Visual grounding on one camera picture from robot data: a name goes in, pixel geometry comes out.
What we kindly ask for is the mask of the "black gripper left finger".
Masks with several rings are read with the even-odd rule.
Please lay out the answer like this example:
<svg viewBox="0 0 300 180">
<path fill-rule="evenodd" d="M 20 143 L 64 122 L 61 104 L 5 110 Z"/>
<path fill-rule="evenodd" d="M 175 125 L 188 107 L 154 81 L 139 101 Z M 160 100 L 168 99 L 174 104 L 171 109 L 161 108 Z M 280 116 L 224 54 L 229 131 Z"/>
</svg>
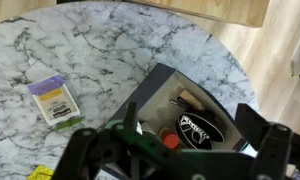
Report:
<svg viewBox="0 0 300 180">
<path fill-rule="evenodd" d="M 123 120 L 109 121 L 101 131 L 84 128 L 75 131 L 54 171 L 52 180 L 94 180 L 106 164 L 118 166 L 132 180 L 160 180 L 164 172 L 140 150 L 135 140 L 136 108 L 127 106 Z"/>
</svg>

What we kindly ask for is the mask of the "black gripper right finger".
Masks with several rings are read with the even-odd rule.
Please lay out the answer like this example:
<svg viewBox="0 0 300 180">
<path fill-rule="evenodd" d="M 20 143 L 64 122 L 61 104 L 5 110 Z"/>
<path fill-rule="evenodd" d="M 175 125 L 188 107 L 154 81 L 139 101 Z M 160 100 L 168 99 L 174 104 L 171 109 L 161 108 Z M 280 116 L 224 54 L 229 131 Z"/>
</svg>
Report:
<svg viewBox="0 0 300 180">
<path fill-rule="evenodd" d="M 300 134 L 289 127 L 269 122 L 249 105 L 237 106 L 235 125 L 257 151 L 249 170 L 254 180 L 286 180 L 289 164 L 300 171 Z"/>
</svg>

